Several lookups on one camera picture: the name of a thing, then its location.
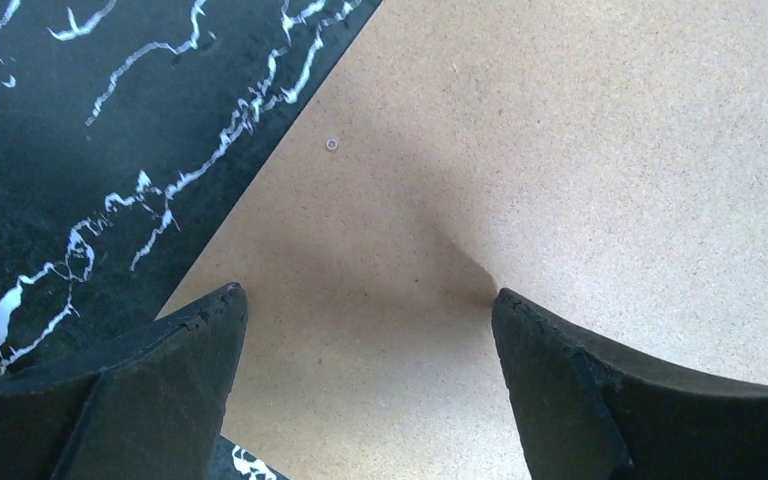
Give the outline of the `brown cardboard backing board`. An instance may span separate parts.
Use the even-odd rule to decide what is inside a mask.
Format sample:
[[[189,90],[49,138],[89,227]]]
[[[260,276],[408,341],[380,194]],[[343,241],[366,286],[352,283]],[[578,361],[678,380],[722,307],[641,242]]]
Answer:
[[[768,1],[383,2],[167,309],[230,281],[292,479],[527,478],[503,287],[768,384]]]

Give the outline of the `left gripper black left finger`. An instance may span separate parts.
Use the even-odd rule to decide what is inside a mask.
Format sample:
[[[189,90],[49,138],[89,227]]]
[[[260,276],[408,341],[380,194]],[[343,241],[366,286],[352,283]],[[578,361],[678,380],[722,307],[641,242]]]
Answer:
[[[237,283],[0,380],[0,479],[206,479],[247,326]]]

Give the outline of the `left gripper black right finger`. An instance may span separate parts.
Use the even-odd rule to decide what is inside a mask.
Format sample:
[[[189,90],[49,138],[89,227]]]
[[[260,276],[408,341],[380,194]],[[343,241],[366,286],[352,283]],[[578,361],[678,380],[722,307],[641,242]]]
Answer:
[[[535,479],[768,479],[768,385],[689,369],[502,289],[492,331]]]

